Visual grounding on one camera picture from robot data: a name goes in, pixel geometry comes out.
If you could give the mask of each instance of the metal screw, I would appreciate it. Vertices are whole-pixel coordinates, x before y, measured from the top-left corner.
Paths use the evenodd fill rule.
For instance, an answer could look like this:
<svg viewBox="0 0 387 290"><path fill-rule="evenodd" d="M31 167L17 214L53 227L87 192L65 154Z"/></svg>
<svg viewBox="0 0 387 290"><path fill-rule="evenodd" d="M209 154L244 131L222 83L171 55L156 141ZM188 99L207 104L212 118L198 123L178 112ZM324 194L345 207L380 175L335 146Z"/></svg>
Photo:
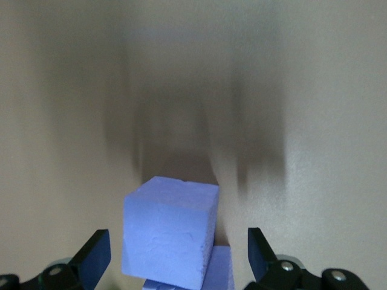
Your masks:
<svg viewBox="0 0 387 290"><path fill-rule="evenodd" d="M294 269L293 265L290 262L288 262L288 261L282 262L281 263L281 267L285 271L292 271Z"/></svg>
<svg viewBox="0 0 387 290"><path fill-rule="evenodd" d="M346 277L343 272L340 272L338 270L332 271L332 276L335 278L337 281L345 281Z"/></svg>
<svg viewBox="0 0 387 290"><path fill-rule="evenodd" d="M60 268L60 267L57 266L57 267L51 269L51 271L50 271L48 274L49 274L50 276L54 276L54 275L60 273L61 270L62 270L62 268Z"/></svg>
<svg viewBox="0 0 387 290"><path fill-rule="evenodd" d="M2 278L2 279L0 279L0 287L3 287L5 284L7 284L8 283L8 280L7 280L7 278Z"/></svg>

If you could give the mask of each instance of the black bracket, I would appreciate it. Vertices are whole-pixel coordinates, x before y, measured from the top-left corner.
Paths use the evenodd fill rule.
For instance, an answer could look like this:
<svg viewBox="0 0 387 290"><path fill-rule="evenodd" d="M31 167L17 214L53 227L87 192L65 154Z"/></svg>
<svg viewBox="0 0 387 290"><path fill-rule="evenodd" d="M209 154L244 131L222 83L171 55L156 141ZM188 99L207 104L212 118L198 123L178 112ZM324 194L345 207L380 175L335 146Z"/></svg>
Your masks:
<svg viewBox="0 0 387 290"><path fill-rule="evenodd" d="M249 228L249 262L255 282L245 290L369 290L344 269L326 269L317 277L291 260L278 260L259 228Z"/></svg>
<svg viewBox="0 0 387 290"><path fill-rule="evenodd" d="M0 275L0 290L93 290L111 260L108 230L97 230L67 264L49 266L24 283Z"/></svg>

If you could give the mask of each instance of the cube side face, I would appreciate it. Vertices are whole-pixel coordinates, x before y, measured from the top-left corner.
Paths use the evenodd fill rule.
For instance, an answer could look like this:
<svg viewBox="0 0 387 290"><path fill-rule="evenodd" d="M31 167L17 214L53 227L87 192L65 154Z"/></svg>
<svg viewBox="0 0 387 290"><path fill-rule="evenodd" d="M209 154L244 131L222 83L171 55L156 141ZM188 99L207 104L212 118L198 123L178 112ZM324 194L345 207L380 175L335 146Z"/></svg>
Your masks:
<svg viewBox="0 0 387 290"><path fill-rule="evenodd" d="M147 280L143 290L185 290L180 287ZM201 290L235 290L231 249L229 246L214 246Z"/></svg>
<svg viewBox="0 0 387 290"><path fill-rule="evenodd" d="M122 272L199 290L209 213L125 198Z"/></svg>
<svg viewBox="0 0 387 290"><path fill-rule="evenodd" d="M234 290L231 249L214 246L202 290Z"/></svg>
<svg viewBox="0 0 387 290"><path fill-rule="evenodd" d="M207 266L211 259L211 253L213 251L213 241L215 238L215 229L216 229L216 216L218 213L218 195L216 196L215 202L212 205L209 211L209 219L207 224L207 233L206 233L206 243L204 246L204 260L203 260L203 268L207 269Z"/></svg>
<svg viewBox="0 0 387 290"><path fill-rule="evenodd" d="M177 286L163 284L152 280L147 280L144 283L143 290L185 290L185 289Z"/></svg>

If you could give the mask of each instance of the beige wall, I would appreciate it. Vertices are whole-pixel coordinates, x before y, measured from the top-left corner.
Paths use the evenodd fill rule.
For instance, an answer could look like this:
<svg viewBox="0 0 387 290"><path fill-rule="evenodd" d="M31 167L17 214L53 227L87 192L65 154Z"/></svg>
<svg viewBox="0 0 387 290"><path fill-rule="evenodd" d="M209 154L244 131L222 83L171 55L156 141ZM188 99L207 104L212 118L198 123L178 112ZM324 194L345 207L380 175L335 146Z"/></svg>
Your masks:
<svg viewBox="0 0 387 290"><path fill-rule="evenodd" d="M209 153L216 241L253 276L247 227L314 274L383 289L387 2L0 3L0 272L29 279L109 228L175 152Z"/></svg>

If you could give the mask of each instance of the stacked block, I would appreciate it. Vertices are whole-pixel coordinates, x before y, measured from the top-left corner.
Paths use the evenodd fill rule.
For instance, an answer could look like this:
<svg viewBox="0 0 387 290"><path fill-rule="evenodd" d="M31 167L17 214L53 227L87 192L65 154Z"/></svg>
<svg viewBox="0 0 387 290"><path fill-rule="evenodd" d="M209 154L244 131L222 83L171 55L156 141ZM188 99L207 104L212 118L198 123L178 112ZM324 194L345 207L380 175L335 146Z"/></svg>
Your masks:
<svg viewBox="0 0 387 290"><path fill-rule="evenodd" d="M231 249L214 246L201 290L234 290ZM185 290L152 280L145 281L143 290Z"/></svg>
<svg viewBox="0 0 387 290"><path fill-rule="evenodd" d="M219 188L156 176L124 200L122 273L200 290Z"/></svg>

